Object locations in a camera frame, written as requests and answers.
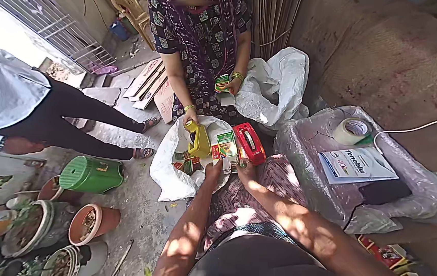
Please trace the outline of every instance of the person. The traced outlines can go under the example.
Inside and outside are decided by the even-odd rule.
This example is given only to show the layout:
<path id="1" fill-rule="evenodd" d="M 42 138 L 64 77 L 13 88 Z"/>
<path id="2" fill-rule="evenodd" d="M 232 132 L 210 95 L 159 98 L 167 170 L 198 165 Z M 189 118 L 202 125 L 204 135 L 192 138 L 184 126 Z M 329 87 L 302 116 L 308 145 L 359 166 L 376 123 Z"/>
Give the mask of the person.
<path id="1" fill-rule="evenodd" d="M 150 118 L 138 123 L 0 50 L 0 151 L 27 154 L 53 145 L 121 160 L 147 158 L 154 153 L 153 149 L 121 148 L 104 143 L 62 116 L 91 119 L 136 133 L 146 132 L 160 120 Z"/>
<path id="2" fill-rule="evenodd" d="M 154 276 L 394 275 L 337 224 L 305 207 L 284 155 L 269 157 L 259 176 L 245 162 L 214 195 L 222 161 L 206 167 Z"/>
<path id="3" fill-rule="evenodd" d="M 215 78 L 237 93 L 251 53 L 251 8 L 244 0 L 149 0 L 150 29 L 174 90 L 172 118 L 197 123 L 199 115 L 243 122 L 234 106 L 221 106 Z"/>

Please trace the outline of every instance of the foot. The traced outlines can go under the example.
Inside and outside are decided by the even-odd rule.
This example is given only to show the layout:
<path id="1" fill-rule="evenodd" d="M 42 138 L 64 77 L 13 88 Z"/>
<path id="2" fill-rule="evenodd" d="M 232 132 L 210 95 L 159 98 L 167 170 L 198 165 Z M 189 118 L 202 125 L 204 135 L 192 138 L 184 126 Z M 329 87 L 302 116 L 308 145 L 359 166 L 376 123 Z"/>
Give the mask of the foot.
<path id="1" fill-rule="evenodd" d="M 133 158 L 135 159 L 145 159 L 154 155 L 155 150 L 151 148 L 135 148 L 133 150 Z"/>
<path id="2" fill-rule="evenodd" d="M 142 133 L 145 133 L 149 128 L 158 124 L 160 122 L 160 119 L 161 119 L 160 117 L 153 117 L 153 118 L 150 118 L 147 121 L 143 122 L 145 124 L 145 126 L 143 127 Z"/>

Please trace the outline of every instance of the yellow tape dispenser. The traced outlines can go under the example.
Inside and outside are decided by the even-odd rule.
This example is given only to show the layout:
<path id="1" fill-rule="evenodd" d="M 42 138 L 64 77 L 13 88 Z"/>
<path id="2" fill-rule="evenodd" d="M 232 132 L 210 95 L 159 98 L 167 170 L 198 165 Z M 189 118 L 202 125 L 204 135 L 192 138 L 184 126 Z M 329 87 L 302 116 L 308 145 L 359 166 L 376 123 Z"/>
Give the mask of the yellow tape dispenser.
<path id="1" fill-rule="evenodd" d="M 189 130 L 188 153 L 199 158 L 206 158 L 211 153 L 210 140 L 204 125 L 198 125 L 193 120 L 186 123 L 185 128 Z"/>

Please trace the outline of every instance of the gold bangle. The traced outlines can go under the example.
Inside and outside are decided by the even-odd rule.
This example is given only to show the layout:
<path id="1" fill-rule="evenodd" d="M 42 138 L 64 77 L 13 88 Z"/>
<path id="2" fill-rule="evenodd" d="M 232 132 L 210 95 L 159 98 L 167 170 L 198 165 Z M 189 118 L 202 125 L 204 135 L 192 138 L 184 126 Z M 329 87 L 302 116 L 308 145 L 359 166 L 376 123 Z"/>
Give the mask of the gold bangle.
<path id="1" fill-rule="evenodd" d="M 188 109 L 194 109 L 194 110 L 196 110 L 196 106 L 194 106 L 194 105 L 185 106 L 185 112 L 186 112 Z"/>
<path id="2" fill-rule="evenodd" d="M 232 77 L 232 79 L 234 79 L 234 78 L 239 78 L 239 79 L 240 79 L 240 82 L 243 82 L 243 81 L 244 81 L 244 75 L 241 74 L 241 73 L 239 73 L 239 72 L 233 72 L 232 75 L 231 75 L 231 77 Z"/>

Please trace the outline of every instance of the burlap wall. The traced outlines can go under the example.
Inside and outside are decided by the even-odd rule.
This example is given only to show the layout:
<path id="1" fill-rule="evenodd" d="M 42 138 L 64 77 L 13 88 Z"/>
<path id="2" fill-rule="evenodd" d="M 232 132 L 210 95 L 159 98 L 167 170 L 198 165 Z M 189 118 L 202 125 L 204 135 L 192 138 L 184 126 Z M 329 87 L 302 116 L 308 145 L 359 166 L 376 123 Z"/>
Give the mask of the burlap wall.
<path id="1" fill-rule="evenodd" d="M 302 0 L 289 44 L 311 70 L 305 102 L 362 106 L 387 130 L 437 119 L 437 19 L 405 0 Z M 437 125 L 394 134 L 437 171 Z"/>

